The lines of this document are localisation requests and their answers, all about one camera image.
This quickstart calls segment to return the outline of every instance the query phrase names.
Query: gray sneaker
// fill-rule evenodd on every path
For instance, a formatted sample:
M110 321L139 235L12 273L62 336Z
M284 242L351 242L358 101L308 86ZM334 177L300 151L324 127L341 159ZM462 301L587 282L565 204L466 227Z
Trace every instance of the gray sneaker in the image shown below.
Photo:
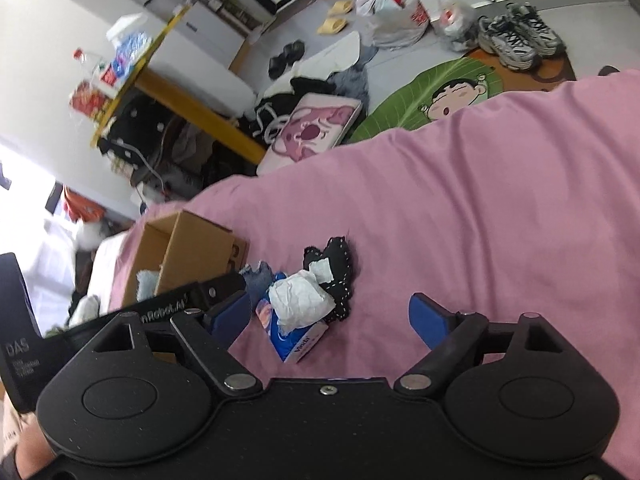
M534 6L507 4L507 16L540 56L552 57L566 50L560 36L542 21Z
M506 16L497 16L493 20L480 16L478 26L480 47L489 54L497 54L503 66L518 72L542 63L536 50L517 33Z

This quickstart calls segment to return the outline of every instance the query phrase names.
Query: tissue box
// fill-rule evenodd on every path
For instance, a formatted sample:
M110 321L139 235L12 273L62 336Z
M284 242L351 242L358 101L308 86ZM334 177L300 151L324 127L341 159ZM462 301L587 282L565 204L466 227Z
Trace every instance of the tissue box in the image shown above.
M271 307L269 300L260 300L255 308L255 313L284 363L300 361L329 328L327 323L320 320L305 328L297 328L282 337L278 332L278 315Z

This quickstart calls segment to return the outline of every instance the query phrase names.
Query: pink bed sheet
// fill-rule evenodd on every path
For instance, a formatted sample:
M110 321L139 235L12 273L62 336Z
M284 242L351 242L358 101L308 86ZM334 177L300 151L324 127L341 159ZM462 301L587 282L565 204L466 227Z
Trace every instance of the pink bed sheet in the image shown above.
M299 364L280 362L256 319L232 354L263 381L393 381L426 353L408 322L414 292L496 321L540 312L614 387L622 418L606 459L640 478L639 109L639 71L507 92L205 190L185 208L249 240L250 262L295 272L306 246L340 235L356 254L351 317ZM112 310L139 239L140 222Z

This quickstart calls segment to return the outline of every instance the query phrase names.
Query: white plastic bag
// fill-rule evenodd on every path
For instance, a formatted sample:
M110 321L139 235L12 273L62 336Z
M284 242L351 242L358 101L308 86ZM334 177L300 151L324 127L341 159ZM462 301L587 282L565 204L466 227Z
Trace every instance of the white plastic bag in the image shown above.
M433 23L436 33L454 52L478 46L476 10L462 0L437 0L440 17Z
M308 270L300 270L271 285L269 302L278 315L282 336L313 325L335 308L334 298L322 290L316 276Z
M374 46L409 46L420 40L429 26L429 15L420 0L353 0L353 3Z

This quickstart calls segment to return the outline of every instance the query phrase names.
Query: yellow desk edge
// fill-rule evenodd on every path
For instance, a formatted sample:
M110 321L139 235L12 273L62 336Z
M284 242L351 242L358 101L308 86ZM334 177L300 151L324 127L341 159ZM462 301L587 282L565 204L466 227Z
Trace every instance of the yellow desk edge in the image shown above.
M166 24L165 28L152 41L147 51L135 64L135 66L133 67L133 70L129 74L129 77L127 77L127 80L122 85L122 88L118 91L118 94L116 95L116 97L114 97L111 103L109 103L109 106L107 106L107 109L105 110L102 119L96 126L96 129L94 131L94 136L91 138L90 145L92 148L95 148L98 145L98 139L100 139L100 137L102 136L104 129L107 127L107 124L111 120L111 116L113 115L113 113L116 111L116 108L120 104L120 101L122 100L122 96L134 85L134 83L136 82L136 78L138 77L142 69L145 66L147 66L153 54L156 53L156 50L158 50L158 48L164 41L164 38L166 38L166 35L169 32L171 32L172 28L175 27L176 23L178 23L184 17L184 15L187 13L189 8L190 8L189 6L183 7L182 10L178 12L178 14L176 14L174 17L172 17L169 20L169 23Z

